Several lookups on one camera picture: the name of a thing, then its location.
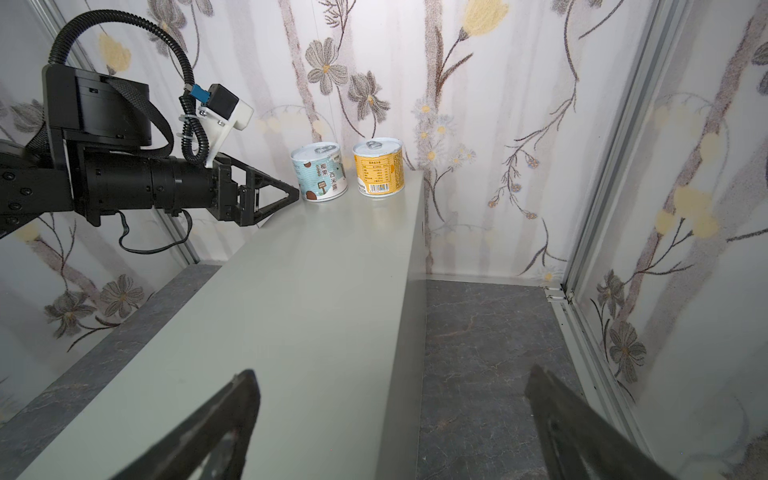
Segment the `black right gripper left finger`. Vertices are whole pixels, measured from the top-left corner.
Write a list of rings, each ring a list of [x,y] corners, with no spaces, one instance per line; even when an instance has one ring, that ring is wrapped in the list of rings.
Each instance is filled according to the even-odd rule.
[[[261,404],[255,372],[235,375],[116,479],[239,479]]]

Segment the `light blue labelled can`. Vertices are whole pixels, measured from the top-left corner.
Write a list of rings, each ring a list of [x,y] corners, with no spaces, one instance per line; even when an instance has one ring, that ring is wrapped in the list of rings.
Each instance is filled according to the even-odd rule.
[[[302,198],[308,202],[325,202],[343,195],[348,188],[340,146],[333,142],[316,142],[291,153]]]

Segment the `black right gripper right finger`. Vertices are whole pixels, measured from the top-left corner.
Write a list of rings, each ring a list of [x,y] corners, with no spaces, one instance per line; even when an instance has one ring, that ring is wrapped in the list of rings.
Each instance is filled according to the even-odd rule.
[[[551,479],[670,479],[551,372],[536,364],[526,384]]]

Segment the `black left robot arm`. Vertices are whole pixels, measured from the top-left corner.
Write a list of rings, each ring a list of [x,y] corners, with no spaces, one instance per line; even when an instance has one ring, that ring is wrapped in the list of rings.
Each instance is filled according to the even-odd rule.
[[[151,146],[173,131],[147,85],[66,65],[43,72],[42,144],[1,143],[1,234],[45,213],[73,211],[91,225],[125,210],[178,216],[205,209],[219,221],[255,225],[299,199],[299,191],[227,154],[195,166]]]

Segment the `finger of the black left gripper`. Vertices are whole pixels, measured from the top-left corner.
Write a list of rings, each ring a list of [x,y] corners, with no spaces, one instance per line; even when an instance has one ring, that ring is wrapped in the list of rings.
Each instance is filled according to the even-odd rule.
[[[220,152],[216,155],[215,161],[239,161],[242,162],[226,153]],[[265,187],[274,187],[278,190],[283,191],[286,195],[288,195],[289,192],[293,190],[298,190],[296,187],[285,183],[279,179],[276,179],[272,177],[271,175],[262,172],[261,170],[258,170],[257,168],[247,164],[243,163],[243,170],[246,174],[246,180],[245,180],[245,186],[251,186],[255,190],[260,190],[261,188]]]
[[[286,197],[264,207],[259,207],[257,205],[258,193],[258,190],[242,190],[239,193],[236,224],[240,227],[256,225],[299,200],[299,191],[293,190]]]

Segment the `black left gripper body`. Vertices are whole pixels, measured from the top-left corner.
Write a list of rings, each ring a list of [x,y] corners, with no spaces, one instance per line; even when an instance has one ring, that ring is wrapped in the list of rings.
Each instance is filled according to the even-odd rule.
[[[243,170],[239,161],[214,161],[210,168],[213,200],[208,212],[219,221],[241,223],[240,185],[232,178],[234,168]]]

